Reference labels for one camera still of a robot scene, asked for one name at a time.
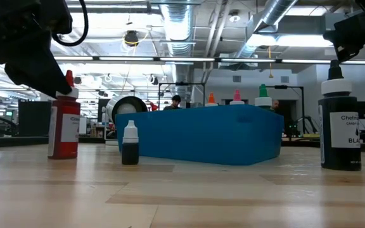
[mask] red bottle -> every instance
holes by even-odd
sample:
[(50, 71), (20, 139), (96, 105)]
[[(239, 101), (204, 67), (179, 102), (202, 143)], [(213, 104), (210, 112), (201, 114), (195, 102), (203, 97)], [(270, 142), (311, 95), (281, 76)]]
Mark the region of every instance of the red bottle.
[(51, 107), (49, 149), (50, 159), (76, 158), (79, 146), (79, 124), (81, 105), (76, 100), (79, 91), (74, 87), (73, 72), (67, 71), (66, 79), (72, 87), (70, 94), (57, 93)]

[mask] white label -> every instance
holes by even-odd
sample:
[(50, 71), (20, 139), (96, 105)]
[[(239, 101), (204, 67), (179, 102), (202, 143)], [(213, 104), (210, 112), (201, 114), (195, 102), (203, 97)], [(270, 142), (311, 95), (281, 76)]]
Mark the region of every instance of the white label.
[(330, 113), (330, 134), (333, 148), (360, 148), (359, 114)]
[(61, 141), (73, 143), (79, 141), (80, 115), (63, 114), (63, 128), (61, 129)]
[(56, 136), (56, 122), (57, 122), (57, 107), (53, 106), (51, 107), (51, 113), (50, 113), (48, 156), (53, 156), (54, 153), (54, 137)]
[(321, 140), (321, 163), (324, 164), (324, 143), (323, 143), (323, 109), (322, 105), (319, 105), (319, 125), (321, 130), (319, 131), (319, 137)]

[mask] wooden surface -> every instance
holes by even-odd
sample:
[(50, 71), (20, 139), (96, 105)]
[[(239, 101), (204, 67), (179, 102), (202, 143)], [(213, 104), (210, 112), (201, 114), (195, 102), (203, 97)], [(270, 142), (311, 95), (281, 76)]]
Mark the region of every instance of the wooden surface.
[(80, 144), (76, 160), (46, 150), (0, 148), (0, 227), (365, 227), (365, 153), (361, 172), (340, 172), (322, 169), (316, 148), (248, 167), (123, 166), (103, 144)]

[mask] blue plastic bin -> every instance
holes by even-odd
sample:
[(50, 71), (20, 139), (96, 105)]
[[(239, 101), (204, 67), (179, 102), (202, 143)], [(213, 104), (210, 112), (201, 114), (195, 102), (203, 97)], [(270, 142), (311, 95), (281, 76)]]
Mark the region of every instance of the blue plastic bin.
[(283, 117), (252, 105), (153, 111), (116, 116), (119, 150), (134, 120), (141, 156), (251, 165), (279, 155)]

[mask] man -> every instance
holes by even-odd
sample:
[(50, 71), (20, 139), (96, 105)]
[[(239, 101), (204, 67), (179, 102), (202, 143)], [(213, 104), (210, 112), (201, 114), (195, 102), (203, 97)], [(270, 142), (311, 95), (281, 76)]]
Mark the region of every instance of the man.
[(278, 100), (274, 100), (272, 102), (271, 109), (274, 110), (274, 111), (277, 111), (278, 107), (279, 107), (279, 101)]
[(172, 97), (172, 104), (170, 106), (165, 107), (163, 111), (180, 109), (180, 107), (178, 107), (180, 103), (181, 103), (181, 97), (179, 95), (175, 95), (174, 97)]

